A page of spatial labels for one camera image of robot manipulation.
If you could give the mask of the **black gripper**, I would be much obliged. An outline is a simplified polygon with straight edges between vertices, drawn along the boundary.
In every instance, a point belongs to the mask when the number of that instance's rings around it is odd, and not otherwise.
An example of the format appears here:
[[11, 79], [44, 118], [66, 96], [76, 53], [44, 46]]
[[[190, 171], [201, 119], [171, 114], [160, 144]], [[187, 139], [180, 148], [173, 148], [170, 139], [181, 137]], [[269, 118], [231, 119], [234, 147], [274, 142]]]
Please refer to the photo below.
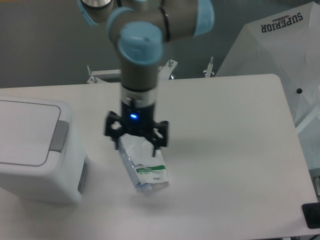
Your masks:
[[[105, 119], [104, 135], [114, 142], [116, 150], [119, 148], [120, 137], [129, 134], [146, 138], [152, 145], [152, 157], [156, 150], [168, 146], [169, 122], [167, 120], [154, 122], [155, 104], [145, 107], [132, 107], [121, 102], [121, 116], [114, 111], [109, 111]], [[120, 127], [113, 128], [114, 123]]]

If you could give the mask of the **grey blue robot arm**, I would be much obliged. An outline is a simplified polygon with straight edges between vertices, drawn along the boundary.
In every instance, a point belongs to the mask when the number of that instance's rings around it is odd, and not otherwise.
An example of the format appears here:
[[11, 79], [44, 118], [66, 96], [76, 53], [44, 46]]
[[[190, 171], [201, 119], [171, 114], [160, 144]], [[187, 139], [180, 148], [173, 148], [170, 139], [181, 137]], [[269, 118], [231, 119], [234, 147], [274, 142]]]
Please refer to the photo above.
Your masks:
[[168, 121], [156, 122], [159, 61], [164, 44], [209, 32], [215, 23], [210, 0], [163, 0], [150, 9], [145, 0], [80, 0], [79, 10], [92, 26], [105, 24], [120, 60], [121, 114], [110, 111], [105, 132], [116, 146], [129, 134], [154, 150], [168, 145]]

